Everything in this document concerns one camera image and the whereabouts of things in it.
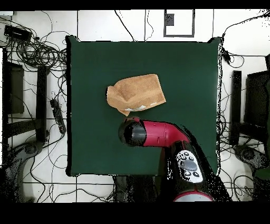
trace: button panel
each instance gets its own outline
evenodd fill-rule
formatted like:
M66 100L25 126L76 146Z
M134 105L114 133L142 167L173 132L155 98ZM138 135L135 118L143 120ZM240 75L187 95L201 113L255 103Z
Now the button panel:
M198 165L198 161L192 152L188 150L180 151L176 160L178 168L180 169L180 175L188 182L200 183L203 181L203 175Z

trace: green table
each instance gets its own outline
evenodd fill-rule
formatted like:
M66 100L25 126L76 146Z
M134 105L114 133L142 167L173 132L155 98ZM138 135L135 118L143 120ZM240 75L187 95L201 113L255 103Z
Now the green table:
M67 173L158 175L160 148L128 147L118 138L126 118L107 104L105 90L117 81L155 73L166 103L130 116L186 126L214 173L218 45L197 42L78 42L70 36L71 133Z

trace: control buttons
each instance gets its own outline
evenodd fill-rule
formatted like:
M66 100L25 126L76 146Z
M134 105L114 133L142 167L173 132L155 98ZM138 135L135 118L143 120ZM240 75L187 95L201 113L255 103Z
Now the control buttons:
M197 172L193 172L193 176L195 176L195 177L199 177L199 174L197 173Z
M196 171L197 170L197 164L194 161L191 160L185 160L183 162L183 168L185 170L189 170L189 171Z
M185 171L185 176L190 176L191 173L189 171Z

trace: cable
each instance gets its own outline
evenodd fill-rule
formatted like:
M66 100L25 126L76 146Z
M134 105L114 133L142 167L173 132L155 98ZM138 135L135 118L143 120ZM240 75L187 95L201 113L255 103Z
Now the cable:
M55 166L56 168L58 168L58 169L65 169L66 167L58 167L58 166L56 166L55 165L55 162L53 163L52 162L52 160L51 160L51 158L50 158L50 153L49 153L49 144L47 145L47 147L48 147L48 157L49 157L49 159L50 159L50 162L53 164L53 166Z
M48 13L46 13L46 12L44 12L44 11L41 11L41 12L43 12L43 13L45 13L48 17L49 17L49 20L51 21L51 33L53 32L53 22L52 22L52 20L51 20L51 18L50 18L50 16L48 15Z
M33 90L33 89L25 89L25 90L24 90L24 92L25 92L25 91L28 91L28 90L31 90L31 91L33 92L33 94L35 94L35 95L36 95L36 93L34 92L34 90Z
M131 33L129 32L129 30L128 30L128 29L126 28L126 26L124 25L124 23L123 23L121 17L117 14L116 10L114 10L114 12L115 12L116 16L119 18L119 20L120 20L120 22L122 23L122 25L124 26L125 30L128 31L129 35L130 35L131 38L132 38L132 41L134 41L133 36L131 35Z
M146 27L146 21L147 21L148 25L151 26L151 24L148 22L149 12L150 12L150 10L148 10L147 19L146 20L144 19L144 27ZM147 41L149 38L152 37L152 35L154 33L154 29L153 29L153 26L151 26L151 28L152 28L152 33L149 37L147 37L147 39L145 39L145 30L144 30L144 41Z
M35 134L29 136L24 142L26 142L29 138L31 138L32 136L34 136Z
M224 173L226 173L227 174L227 176L230 178L230 186L231 186L231 188L233 187L233 180L232 180L232 178L230 177L230 175L225 171L225 170L223 170L222 168L220 168Z
M33 178L35 181L39 182L39 183L42 184L43 187L44 187L44 190L43 190L42 194L40 195L40 197L39 197L38 200L36 201L36 203L38 203L39 200L40 200L40 198L42 197L42 195L44 194L44 192L45 192L45 190L46 190L46 186L45 186L45 184L42 183L40 180L38 180L37 178L35 178L34 175L32 174L32 168L33 168L33 166L34 166L34 163L35 163L35 156L34 156L34 161L33 161L33 163L32 163L32 166L31 166L31 168L30 168L30 174L31 174L32 178Z
M249 22L249 21L251 21L251 20L254 20L254 19L257 19L257 18L262 18L262 17L270 17L270 10L267 10L266 11L266 13L264 13L263 15L259 15L259 16L254 16L254 17L251 17L251 18L248 18L248 19L246 19L246 20L243 20L243 21L241 21L241 22L239 22L239 23L234 23L234 24L232 24L232 25L230 25L230 26L228 26L226 29L225 29L225 31L224 31L224 33L222 34L222 39L224 40L224 37L225 37L225 35L226 35L226 31L230 28L230 27L232 27L232 26L235 26L235 25L240 25L240 24L243 24L243 23L245 23L245 22ZM242 57L242 59L243 59L243 64L244 64L244 61L245 61L245 59L243 58L243 57L265 57L265 56L263 56L263 55L240 55L240 54L232 54L232 53L230 53L230 52L228 52L228 51L226 51L226 54L227 54L227 56L239 56L239 57Z
M59 168L58 166L55 166L55 163L57 162L57 160L58 160L61 156L67 156L67 155L60 155L60 156L58 156L57 159L55 160L55 162L53 163L53 168L52 168L52 183L53 183L53 169L54 169L54 167ZM53 188L54 188L54 185L52 184L51 187L52 187L52 193L51 193L52 196L50 196L50 198L51 198L52 203L54 203L54 201L53 201Z
M57 143L58 141L60 141L62 139L62 136L57 140L57 141L55 141L55 142L53 142L53 143L50 143L50 144L48 144L48 145L52 145L52 144L54 144L54 143ZM48 156L46 156L43 160L41 160L40 161L40 163L37 165L37 166L35 166L35 168L37 168L46 158L47 158Z
M104 197L96 196L96 195L94 195L94 194L91 194L91 193L85 191L85 190L82 189L82 188L78 188L77 190L71 191L71 192L69 192L69 193L62 193L62 194L59 194L59 195L54 199L53 203L56 202L56 200L57 200L58 197L60 197L60 196L62 196L62 195L72 194L72 193L74 193L74 192L76 192L76 191L83 191L84 193L86 193L86 194L88 194L88 195L90 195L90 196L96 197L96 198L99 199L100 201L108 202L108 201L106 201L106 199L105 199Z
M234 192L235 192L235 197L237 198L238 201L241 201L240 198L238 197L238 195L243 195L243 194L238 194L238 193L236 192L237 187L236 187L235 181L236 181L238 178L241 178L241 177L248 178L248 179L250 179L250 180L253 182L253 179L252 179L250 176L247 176L247 175L239 175L239 176L237 176L237 177L234 179L234 181L233 181ZM240 189L240 190L241 190L241 193L244 192L244 193L246 193L248 196L252 197L252 194L253 194L253 193L251 192L250 188L248 188L247 186L245 186L244 189L245 189L246 191L248 190L249 192L245 192L245 191L243 191L243 190Z

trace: black stand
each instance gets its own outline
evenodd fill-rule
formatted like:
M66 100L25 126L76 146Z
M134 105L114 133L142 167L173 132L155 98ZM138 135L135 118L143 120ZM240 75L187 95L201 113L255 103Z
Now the black stand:
M3 58L3 99L7 99L10 90L5 89L4 83L8 79L9 68L7 56L3 56ZM22 180L24 165L29 158L41 152L49 135L46 130L47 74L46 66L38 67L35 119L8 124L8 116L4 112L7 111L9 102L3 100L3 167L1 177L5 180L2 182L0 192L2 202L25 202ZM36 130L36 141L24 143L10 151L7 150L9 137L31 130Z

